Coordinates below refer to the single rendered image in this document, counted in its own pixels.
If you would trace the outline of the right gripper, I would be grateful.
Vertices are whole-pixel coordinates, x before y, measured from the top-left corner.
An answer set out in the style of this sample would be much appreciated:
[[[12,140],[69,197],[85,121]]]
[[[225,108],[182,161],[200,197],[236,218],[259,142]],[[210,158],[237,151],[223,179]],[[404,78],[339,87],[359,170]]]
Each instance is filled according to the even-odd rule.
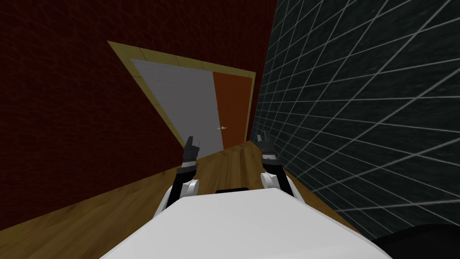
[[[271,135],[268,130],[263,133],[265,139],[262,140],[260,134],[257,134],[257,145],[262,153],[263,158],[276,158],[276,151],[274,144],[271,142]]]

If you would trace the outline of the orange-brown door leaf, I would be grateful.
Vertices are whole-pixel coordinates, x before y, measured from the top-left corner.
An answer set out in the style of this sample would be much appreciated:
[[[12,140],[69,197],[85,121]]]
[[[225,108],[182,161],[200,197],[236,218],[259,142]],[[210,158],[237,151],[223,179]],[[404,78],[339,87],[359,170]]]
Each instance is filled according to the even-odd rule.
[[[228,149],[245,142],[252,79],[213,72],[217,110],[223,148]]]

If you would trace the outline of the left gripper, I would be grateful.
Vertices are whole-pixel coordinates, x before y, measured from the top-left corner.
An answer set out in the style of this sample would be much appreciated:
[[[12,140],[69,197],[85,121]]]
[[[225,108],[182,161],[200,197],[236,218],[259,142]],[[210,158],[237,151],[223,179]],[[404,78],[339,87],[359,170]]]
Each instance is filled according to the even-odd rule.
[[[193,146],[193,136],[189,136],[184,146],[184,152],[182,156],[182,163],[195,162],[197,160],[199,152],[199,140],[195,140],[195,146]]]

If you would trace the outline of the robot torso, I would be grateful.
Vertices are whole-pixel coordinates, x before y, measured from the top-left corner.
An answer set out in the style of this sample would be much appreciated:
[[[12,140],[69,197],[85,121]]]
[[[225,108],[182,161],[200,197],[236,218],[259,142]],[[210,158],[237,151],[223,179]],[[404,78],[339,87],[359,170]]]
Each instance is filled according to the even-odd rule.
[[[391,259],[276,189],[179,199],[101,259]]]

